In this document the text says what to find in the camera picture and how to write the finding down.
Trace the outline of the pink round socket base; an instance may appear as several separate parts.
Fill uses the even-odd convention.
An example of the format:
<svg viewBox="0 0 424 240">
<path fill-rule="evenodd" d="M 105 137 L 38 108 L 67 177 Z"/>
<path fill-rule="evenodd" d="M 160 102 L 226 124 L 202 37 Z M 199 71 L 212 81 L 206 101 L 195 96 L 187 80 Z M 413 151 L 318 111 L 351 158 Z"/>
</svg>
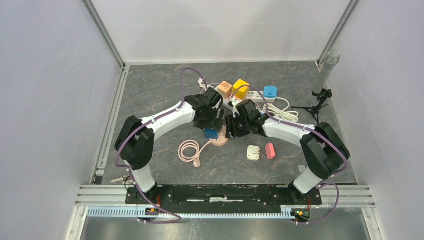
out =
<svg viewBox="0 0 424 240">
<path fill-rule="evenodd" d="M 225 125 L 223 125 L 222 128 L 221 128 L 221 131 L 218 134 L 218 138 L 217 139 L 210 139 L 209 140 L 210 143 L 213 146 L 216 146 L 216 147 L 224 146 L 230 140 L 229 138 L 226 137 L 226 133 L 227 133 L 227 127 Z"/>
</svg>

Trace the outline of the blue cube socket adapter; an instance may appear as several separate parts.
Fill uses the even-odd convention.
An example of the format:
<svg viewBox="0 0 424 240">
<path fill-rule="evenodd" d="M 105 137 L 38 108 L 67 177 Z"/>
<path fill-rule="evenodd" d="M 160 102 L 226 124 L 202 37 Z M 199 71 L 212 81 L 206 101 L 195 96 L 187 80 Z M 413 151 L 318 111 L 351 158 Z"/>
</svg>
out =
<svg viewBox="0 0 424 240">
<path fill-rule="evenodd" d="M 205 128 L 204 136 L 206 139 L 217 140 L 219 138 L 219 131 L 214 129 Z"/>
</svg>

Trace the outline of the white usb charger plug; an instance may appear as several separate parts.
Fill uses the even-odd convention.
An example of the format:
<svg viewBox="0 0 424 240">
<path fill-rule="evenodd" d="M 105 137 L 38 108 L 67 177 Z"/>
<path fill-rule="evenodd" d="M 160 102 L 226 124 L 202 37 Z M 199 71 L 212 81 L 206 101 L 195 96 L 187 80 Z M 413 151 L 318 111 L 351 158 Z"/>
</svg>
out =
<svg viewBox="0 0 424 240">
<path fill-rule="evenodd" d="M 246 158 L 250 161 L 258 161 L 260 159 L 261 149 L 256 145 L 249 145 L 246 150 Z"/>
</svg>

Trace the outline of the pink plug adapter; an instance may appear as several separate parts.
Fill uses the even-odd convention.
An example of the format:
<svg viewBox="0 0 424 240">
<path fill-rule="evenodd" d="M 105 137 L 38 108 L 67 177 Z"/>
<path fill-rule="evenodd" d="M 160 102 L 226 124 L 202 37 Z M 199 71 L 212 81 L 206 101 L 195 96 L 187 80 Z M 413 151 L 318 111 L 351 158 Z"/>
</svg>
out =
<svg viewBox="0 0 424 240">
<path fill-rule="evenodd" d="M 267 143 L 265 145 L 265 153 L 268 160 L 273 160 L 275 158 L 276 152 L 272 143 Z"/>
</svg>

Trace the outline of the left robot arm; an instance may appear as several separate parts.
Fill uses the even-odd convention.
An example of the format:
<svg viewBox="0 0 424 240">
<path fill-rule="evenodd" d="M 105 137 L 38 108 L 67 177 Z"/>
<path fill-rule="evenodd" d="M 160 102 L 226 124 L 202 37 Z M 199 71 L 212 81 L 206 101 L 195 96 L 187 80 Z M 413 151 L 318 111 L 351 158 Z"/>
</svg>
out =
<svg viewBox="0 0 424 240">
<path fill-rule="evenodd" d="M 156 181 L 150 169 L 155 141 L 173 129 L 192 123 L 198 129 L 220 131 L 225 113 L 221 111 L 223 97 L 213 88 L 203 94 L 187 95 L 175 106 L 158 114 L 138 118 L 128 117 L 117 137 L 114 148 L 124 161 L 123 167 L 138 189 L 145 204 L 157 198 Z"/>
</svg>

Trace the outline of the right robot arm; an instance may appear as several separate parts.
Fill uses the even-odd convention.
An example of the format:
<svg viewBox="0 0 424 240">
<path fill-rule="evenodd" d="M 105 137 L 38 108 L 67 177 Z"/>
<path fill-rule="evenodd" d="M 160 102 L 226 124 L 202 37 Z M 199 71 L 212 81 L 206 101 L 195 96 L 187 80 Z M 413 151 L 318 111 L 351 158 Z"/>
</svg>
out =
<svg viewBox="0 0 424 240">
<path fill-rule="evenodd" d="M 329 123 L 307 125 L 289 122 L 267 111 L 260 111 L 250 99 L 240 102 L 235 108 L 236 113 L 225 118 L 228 138 L 256 134 L 302 149 L 307 167 L 289 185 L 288 196 L 293 203 L 302 204 L 314 187 L 349 166 L 350 152 Z"/>
</svg>

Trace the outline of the light blue square plug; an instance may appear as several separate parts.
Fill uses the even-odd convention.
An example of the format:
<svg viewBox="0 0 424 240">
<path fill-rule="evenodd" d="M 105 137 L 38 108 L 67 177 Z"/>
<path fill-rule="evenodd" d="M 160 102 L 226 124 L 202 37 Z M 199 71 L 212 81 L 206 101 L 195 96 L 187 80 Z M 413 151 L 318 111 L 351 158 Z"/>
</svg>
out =
<svg viewBox="0 0 424 240">
<path fill-rule="evenodd" d="M 276 86 L 267 85 L 263 88 L 263 95 L 265 98 L 276 98 L 278 95 L 278 88 Z"/>
</svg>

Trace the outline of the beige cube adapter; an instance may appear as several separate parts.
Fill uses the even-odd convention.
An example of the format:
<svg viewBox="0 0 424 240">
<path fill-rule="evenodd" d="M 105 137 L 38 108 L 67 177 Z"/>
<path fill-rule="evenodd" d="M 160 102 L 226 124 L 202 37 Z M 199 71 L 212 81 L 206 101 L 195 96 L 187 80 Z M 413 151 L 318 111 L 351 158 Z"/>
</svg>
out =
<svg viewBox="0 0 424 240">
<path fill-rule="evenodd" d="M 222 81 L 217 91 L 224 99 L 229 99 L 233 92 L 233 85 L 227 81 Z"/>
</svg>

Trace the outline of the yellow cube adapter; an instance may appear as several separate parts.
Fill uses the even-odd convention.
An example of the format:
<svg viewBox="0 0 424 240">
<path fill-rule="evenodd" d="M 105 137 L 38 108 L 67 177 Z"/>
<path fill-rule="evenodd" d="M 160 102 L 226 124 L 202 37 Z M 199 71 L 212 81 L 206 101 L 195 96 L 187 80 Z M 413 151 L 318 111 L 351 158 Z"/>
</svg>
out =
<svg viewBox="0 0 424 240">
<path fill-rule="evenodd" d="M 250 90 L 250 84 L 242 79 L 238 79 L 232 86 L 233 97 L 239 100 L 245 100 Z"/>
</svg>

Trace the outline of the white power strip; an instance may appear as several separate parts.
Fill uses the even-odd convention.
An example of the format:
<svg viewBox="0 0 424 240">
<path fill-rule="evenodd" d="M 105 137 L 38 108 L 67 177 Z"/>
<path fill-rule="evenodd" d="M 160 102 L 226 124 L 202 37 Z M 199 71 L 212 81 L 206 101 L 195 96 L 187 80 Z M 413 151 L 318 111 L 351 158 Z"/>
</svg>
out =
<svg viewBox="0 0 424 240">
<path fill-rule="evenodd" d="M 233 87 L 230 87 L 228 89 L 229 90 L 228 94 L 227 94 L 227 92 L 228 92 L 227 89 L 224 90 L 224 95 L 228 97 L 225 100 L 228 100 L 230 102 L 234 102 L 234 101 L 243 101 L 243 100 L 250 99 L 254 103 L 274 103 L 275 100 L 276 100 L 276 97 L 266 97 L 266 95 L 264 95 L 263 91 L 257 92 L 255 90 L 248 91 L 246 93 L 245 98 L 238 98 L 236 94 L 233 96 L 233 89 L 234 89 Z"/>
</svg>

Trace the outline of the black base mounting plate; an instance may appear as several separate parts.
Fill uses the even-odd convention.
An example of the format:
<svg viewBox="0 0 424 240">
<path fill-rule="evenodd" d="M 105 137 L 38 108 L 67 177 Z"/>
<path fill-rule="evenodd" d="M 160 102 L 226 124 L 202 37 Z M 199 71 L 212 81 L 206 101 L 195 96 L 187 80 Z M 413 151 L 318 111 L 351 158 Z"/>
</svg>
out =
<svg viewBox="0 0 424 240">
<path fill-rule="evenodd" d="M 271 214 L 279 213 L 282 206 L 322 204 L 316 188 L 298 195 L 289 186 L 278 184 L 164 184 L 153 187 L 146 197 L 134 186 L 125 189 L 127 205 L 153 202 L 174 214 Z"/>
</svg>

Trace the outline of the grey microphone on stand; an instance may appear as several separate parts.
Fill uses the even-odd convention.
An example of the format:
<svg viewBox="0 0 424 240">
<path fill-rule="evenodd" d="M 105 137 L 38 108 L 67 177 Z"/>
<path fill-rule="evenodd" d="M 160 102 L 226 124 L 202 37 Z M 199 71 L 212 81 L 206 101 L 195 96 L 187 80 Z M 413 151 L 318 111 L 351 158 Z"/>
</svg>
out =
<svg viewBox="0 0 424 240">
<path fill-rule="evenodd" d="M 292 106 L 291 107 L 292 109 L 303 109 L 309 115 L 312 116 L 312 118 L 316 121 L 317 124 L 320 123 L 320 118 L 319 118 L 320 111 L 322 108 L 327 106 L 325 102 L 333 96 L 332 90 L 325 89 L 325 85 L 334 67 L 340 62 L 340 58 L 341 58 L 341 53 L 337 49 L 331 49 L 324 57 L 318 80 L 315 83 L 312 90 L 312 95 L 316 97 L 318 104 L 311 107 Z"/>
</svg>

